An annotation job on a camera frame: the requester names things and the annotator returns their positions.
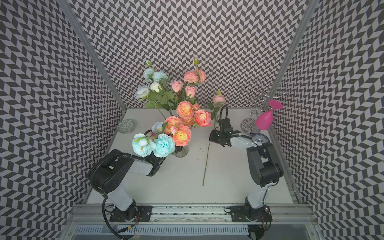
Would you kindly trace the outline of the clear glass vase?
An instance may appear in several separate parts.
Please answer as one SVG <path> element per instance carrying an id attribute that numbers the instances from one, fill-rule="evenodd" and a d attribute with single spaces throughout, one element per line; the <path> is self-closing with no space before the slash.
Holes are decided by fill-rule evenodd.
<path id="1" fill-rule="evenodd" d="M 189 147 L 185 146 L 179 146 L 175 148 L 175 151 L 173 152 L 173 155 L 176 156 L 177 158 L 183 158 L 185 157 L 189 152 Z"/>

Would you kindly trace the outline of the small pink bud stem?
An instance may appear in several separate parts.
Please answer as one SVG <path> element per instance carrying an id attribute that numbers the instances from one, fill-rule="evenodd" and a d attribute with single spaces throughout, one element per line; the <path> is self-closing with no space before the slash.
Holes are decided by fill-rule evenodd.
<path id="1" fill-rule="evenodd" d="M 226 104 L 226 98 L 224 97 L 222 91 L 218 90 L 216 92 L 216 94 L 214 95 L 212 102 L 208 104 L 208 107 L 211 110 L 212 119 L 214 120 L 213 130 L 216 129 L 216 125 L 217 125 L 217 121 L 218 121 L 218 112 L 221 109 L 221 107 L 224 106 L 225 104 Z M 208 145 L 202 186 L 205 185 L 206 173 L 207 173 L 207 168 L 208 168 L 208 160 L 209 160 L 209 155 L 210 155 L 210 146 L 211 146 L 211 142 L 209 142 L 209 145 Z"/>

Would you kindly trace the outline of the pink rose stem tall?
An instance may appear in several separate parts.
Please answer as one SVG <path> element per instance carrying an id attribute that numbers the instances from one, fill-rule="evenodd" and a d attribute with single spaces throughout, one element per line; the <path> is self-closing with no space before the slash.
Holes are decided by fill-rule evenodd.
<path id="1" fill-rule="evenodd" d="M 187 101 L 192 105 L 198 103 L 196 97 L 198 87 L 206 82 L 207 74 L 199 67 L 200 61 L 198 58 L 193 59 L 193 65 L 194 69 L 185 72 L 182 80 L 171 83 L 174 96 L 169 100 L 169 103 L 174 109 L 183 101 Z"/>

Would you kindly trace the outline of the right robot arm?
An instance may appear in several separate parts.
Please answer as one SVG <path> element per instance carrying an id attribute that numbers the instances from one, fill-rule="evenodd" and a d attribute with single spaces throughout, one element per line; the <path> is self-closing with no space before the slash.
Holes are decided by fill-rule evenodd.
<path id="1" fill-rule="evenodd" d="M 259 210 L 265 208 L 265 198 L 269 188 L 276 185 L 284 175 L 273 144 L 255 142 L 251 137 L 233 130 L 228 118 L 219 120 L 219 129 L 211 132 L 209 140 L 223 147 L 235 147 L 246 152 L 254 185 L 246 197 L 245 209 Z"/>

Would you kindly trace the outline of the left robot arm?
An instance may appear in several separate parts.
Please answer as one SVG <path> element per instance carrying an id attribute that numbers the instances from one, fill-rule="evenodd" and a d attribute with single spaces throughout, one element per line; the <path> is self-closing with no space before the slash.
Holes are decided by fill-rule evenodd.
<path id="1" fill-rule="evenodd" d="M 151 153 L 147 157 L 112 150 L 89 171 L 88 179 L 94 190 L 112 203 L 120 211 L 127 211 L 134 200 L 122 185 L 128 173 L 154 176 L 166 158 L 156 157 Z"/>

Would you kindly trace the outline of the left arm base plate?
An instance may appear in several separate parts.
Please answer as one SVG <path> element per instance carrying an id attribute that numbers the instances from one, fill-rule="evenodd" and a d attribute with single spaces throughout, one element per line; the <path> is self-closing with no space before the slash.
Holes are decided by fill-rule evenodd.
<path id="1" fill-rule="evenodd" d="M 112 223 L 141 223 L 149 222 L 152 215 L 153 206 L 134 206 L 131 205 L 126 211 L 114 207 L 110 216 Z"/>

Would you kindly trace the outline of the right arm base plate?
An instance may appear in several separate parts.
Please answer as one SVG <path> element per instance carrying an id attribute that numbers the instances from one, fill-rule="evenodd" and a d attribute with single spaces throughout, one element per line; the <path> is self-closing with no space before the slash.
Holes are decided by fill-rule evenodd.
<path id="1" fill-rule="evenodd" d="M 230 214 L 232 222 L 258 222 L 270 223 L 273 221 L 272 213 L 269 206 L 264 205 L 260 208 L 253 209 L 249 205 L 230 206 Z"/>

